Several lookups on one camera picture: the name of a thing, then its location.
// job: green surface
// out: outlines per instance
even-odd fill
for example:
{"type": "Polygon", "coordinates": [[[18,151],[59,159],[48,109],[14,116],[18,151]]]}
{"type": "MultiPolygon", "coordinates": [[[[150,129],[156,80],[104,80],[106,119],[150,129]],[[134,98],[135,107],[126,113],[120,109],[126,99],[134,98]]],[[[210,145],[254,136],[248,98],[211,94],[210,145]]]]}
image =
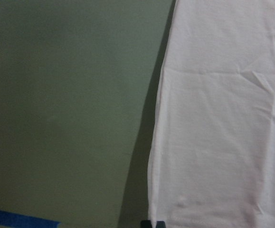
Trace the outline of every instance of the green surface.
{"type": "Polygon", "coordinates": [[[0,209],[91,228],[147,219],[171,0],[0,1],[0,209]]]}

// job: white fabric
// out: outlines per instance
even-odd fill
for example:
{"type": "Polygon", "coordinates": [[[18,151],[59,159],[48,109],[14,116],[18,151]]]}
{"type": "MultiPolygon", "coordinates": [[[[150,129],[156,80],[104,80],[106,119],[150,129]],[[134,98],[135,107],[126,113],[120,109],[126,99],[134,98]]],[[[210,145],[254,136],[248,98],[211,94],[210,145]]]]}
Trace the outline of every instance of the white fabric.
{"type": "Polygon", "coordinates": [[[275,0],[177,0],[148,165],[167,228],[275,228],[275,0]]]}

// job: painter's tape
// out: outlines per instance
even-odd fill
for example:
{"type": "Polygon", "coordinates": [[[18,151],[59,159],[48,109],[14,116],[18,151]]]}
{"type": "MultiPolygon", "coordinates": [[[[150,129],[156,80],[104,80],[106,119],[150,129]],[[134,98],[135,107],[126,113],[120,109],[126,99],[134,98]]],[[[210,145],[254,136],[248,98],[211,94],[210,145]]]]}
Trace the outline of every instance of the painter's tape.
{"type": "Polygon", "coordinates": [[[0,225],[12,228],[57,228],[59,222],[0,210],[0,225]]]}

